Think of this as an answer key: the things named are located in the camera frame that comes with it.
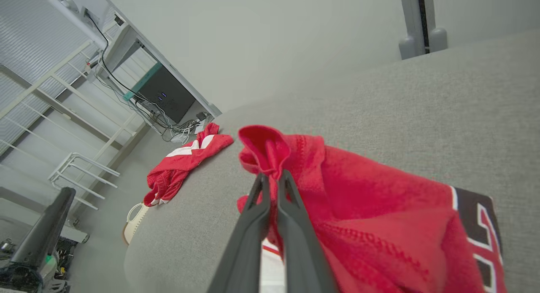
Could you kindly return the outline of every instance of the gray fabric surface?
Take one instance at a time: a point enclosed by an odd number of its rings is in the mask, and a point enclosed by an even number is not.
[[[540,287],[540,30],[440,51],[223,114],[235,143],[151,208],[127,249],[140,292],[205,292],[253,175],[237,131],[248,124],[322,135],[328,145],[494,198],[509,292]]]

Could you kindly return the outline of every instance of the red garment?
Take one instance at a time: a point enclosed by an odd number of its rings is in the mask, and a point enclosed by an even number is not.
[[[208,124],[197,134],[197,139],[172,151],[150,171],[147,181],[152,190],[144,197],[146,206],[168,203],[178,193],[189,171],[233,143],[231,136],[218,134],[218,130],[217,124]]]
[[[283,254],[274,181],[286,169],[342,293],[484,292],[448,185],[329,147],[320,136],[246,126],[239,137],[245,170],[271,178],[268,240]],[[246,200],[238,199],[240,211]],[[506,292],[502,274],[496,285]]]

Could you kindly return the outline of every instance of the white metal railing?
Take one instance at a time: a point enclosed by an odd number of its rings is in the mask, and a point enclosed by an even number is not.
[[[62,68],[63,66],[65,65],[69,65],[73,68],[75,68],[75,70],[77,70],[77,72],[79,72],[81,74],[81,76],[85,77],[86,78],[86,75],[83,74],[83,72],[81,72],[76,66],[74,66],[73,64],[71,64],[71,60],[76,57],[77,55],[79,54],[82,54],[84,55],[86,58],[89,58],[84,52],[83,50],[86,49],[89,45],[91,45],[91,41],[87,41],[85,43],[83,43],[80,47],[78,47],[75,51],[73,51],[72,53],[70,53],[68,56],[66,56],[66,58],[62,59],[62,61],[60,61],[58,64],[56,64],[56,66],[52,67],[46,74],[44,74],[41,78],[39,78],[34,84],[32,84],[29,88],[27,88],[25,91],[21,92],[13,101],[11,101],[8,106],[6,106],[4,109],[0,110],[0,119],[6,119],[8,122],[16,125],[16,126],[19,126],[19,128],[21,128],[22,130],[24,130],[25,132],[29,133],[31,136],[35,136],[38,140],[40,140],[43,144],[43,146],[49,146],[49,147],[52,147],[54,149],[56,149],[57,151],[60,151],[62,153],[69,153],[69,152],[72,152],[73,150],[70,150],[70,149],[64,149],[64,148],[60,148],[58,147],[57,145],[55,145],[54,143],[52,143],[51,141],[47,140],[47,138],[45,138],[44,136],[40,136],[39,134],[36,134],[35,132],[33,132],[32,130],[29,130],[27,127],[21,125],[19,122],[17,122],[16,119],[12,119],[12,118],[8,118],[7,115],[8,113],[10,113],[14,108],[17,107],[17,105],[23,105],[27,110],[33,112],[33,113],[36,113],[40,118],[42,118],[44,121],[47,121],[47,122],[50,122],[51,124],[54,124],[55,126],[57,126],[58,128],[60,128],[62,131],[64,131],[66,134],[69,134],[71,137],[79,140],[81,143],[87,145],[88,147],[94,149],[95,151],[97,151],[94,155],[94,157],[92,157],[92,160],[94,161],[97,161],[99,160],[102,155],[106,152],[106,150],[111,147],[111,145],[116,142],[116,139],[118,138],[118,136],[122,133],[122,132],[127,132],[128,134],[130,134],[131,136],[134,136],[137,132],[134,132],[132,130],[130,130],[128,128],[128,125],[131,123],[131,121],[133,119],[135,119],[135,117],[137,116],[137,113],[130,110],[129,112],[131,112],[131,114],[129,115],[129,117],[124,120],[124,119],[119,119],[117,116],[114,115],[114,113],[111,113],[109,110],[107,110],[105,107],[103,107],[102,105],[98,104],[98,102],[96,102],[94,99],[90,98],[90,97],[87,97],[86,95],[84,95],[83,93],[81,93],[79,90],[77,90],[76,88],[74,88],[73,86],[71,86],[71,84],[69,84],[68,82],[66,82],[65,80],[63,80],[62,78],[60,78],[56,72],[58,70],[60,70],[60,68]],[[108,134],[102,132],[98,127],[94,126],[93,124],[91,124],[89,121],[85,120],[84,118],[78,116],[76,114],[76,112],[73,112],[73,116],[75,116],[79,122],[82,122],[84,123],[86,126],[88,126],[89,128],[92,128],[95,132],[98,132],[100,134],[102,134],[102,140],[105,142],[102,147],[100,148],[97,148],[95,145],[92,145],[91,143],[89,143],[87,140],[85,140],[84,138],[81,138],[80,136],[77,136],[77,134],[73,133],[69,127],[65,127],[63,126],[62,124],[52,120],[50,117],[44,115],[43,113],[40,113],[38,110],[30,107],[29,105],[27,105],[24,100],[30,96],[30,95],[39,95],[38,97],[46,97],[48,98],[49,101],[54,101],[54,104],[56,104],[57,106],[59,107],[62,107],[64,108],[65,110],[71,110],[69,109],[68,107],[66,107],[65,105],[63,105],[60,101],[57,101],[56,99],[50,97],[50,95],[48,95],[46,92],[42,91],[42,89],[40,89],[40,85],[43,84],[45,81],[47,81],[49,78],[52,78],[56,81],[58,81],[60,84],[62,84],[66,89],[68,89],[69,91],[71,91],[71,93],[77,97],[79,97],[80,99],[82,99],[85,103],[87,103],[89,106],[91,106],[93,109],[95,109],[98,113],[102,114],[105,118],[107,118],[110,122],[114,123],[116,126],[118,126],[118,129],[116,130],[116,132],[114,134],[112,134],[111,136],[108,136]],[[106,92],[102,87],[100,87],[100,85],[98,83],[96,83],[95,81],[91,82],[94,86],[96,86],[98,89],[100,89],[102,92]],[[123,104],[121,104],[120,102],[116,101],[116,103],[118,103],[118,105],[123,108],[124,110],[127,110],[125,108],[125,106]],[[16,145],[13,145],[11,143],[8,143],[4,140],[0,140],[1,143],[4,143],[6,145],[8,145],[8,147],[12,148],[14,151],[18,151],[20,153],[23,153],[24,155],[27,155],[28,157],[31,157],[33,160],[35,160],[36,162],[39,162],[40,164],[44,164],[48,167],[52,167],[52,168],[56,168],[56,165],[53,163],[53,162],[50,162],[50,161],[45,161],[43,160],[42,158],[40,157],[37,157],[35,155],[33,155],[32,153],[29,153],[28,151],[25,151],[23,149],[21,149],[20,147],[17,147]],[[5,164],[0,164],[0,167],[4,168],[4,169],[7,169],[7,170],[11,170],[19,175],[23,174],[25,178],[28,178],[30,181],[33,181],[33,182],[42,182],[43,184],[48,184],[50,186],[50,182],[48,182],[47,178],[35,178],[32,174],[25,174],[24,172],[22,172],[21,170],[17,170],[17,169],[14,169],[14,168],[10,168],[9,166],[5,165]],[[85,175],[85,173],[87,173],[90,168],[92,167],[92,164],[88,164],[88,166],[86,167],[85,170],[81,170],[79,176],[77,176],[77,178],[75,179],[76,182],[79,182],[81,180],[81,178]],[[80,198],[80,197],[76,197],[76,200],[83,203],[84,205],[87,205],[88,207],[91,207],[93,209],[97,209],[97,207],[95,207],[94,205],[90,204],[89,202],[85,201],[84,199]]]

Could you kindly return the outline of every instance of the white slipper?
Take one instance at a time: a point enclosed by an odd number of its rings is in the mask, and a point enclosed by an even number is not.
[[[137,212],[135,217],[130,220],[131,213],[133,213],[133,211],[139,206],[141,207],[141,209],[139,210],[139,212]],[[130,212],[127,213],[127,223],[122,230],[122,239],[124,240],[126,245],[129,245],[131,243],[131,239],[133,238],[135,231],[137,231],[141,220],[143,220],[144,215],[146,215],[148,208],[149,207],[147,207],[141,202],[134,205],[133,208],[131,208]]]

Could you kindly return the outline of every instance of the gray floor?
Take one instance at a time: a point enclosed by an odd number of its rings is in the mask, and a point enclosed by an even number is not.
[[[181,122],[195,119],[195,115],[202,111],[206,110],[195,101]],[[146,184],[148,172],[177,147],[181,145],[167,143],[150,130],[117,169],[121,175],[113,182],[118,189],[106,187],[100,191],[106,197],[97,205],[100,210],[83,213],[79,229],[89,233],[90,238],[87,243],[77,246],[69,270],[71,292],[130,291],[124,276],[127,245],[121,237],[126,215],[149,191]]]

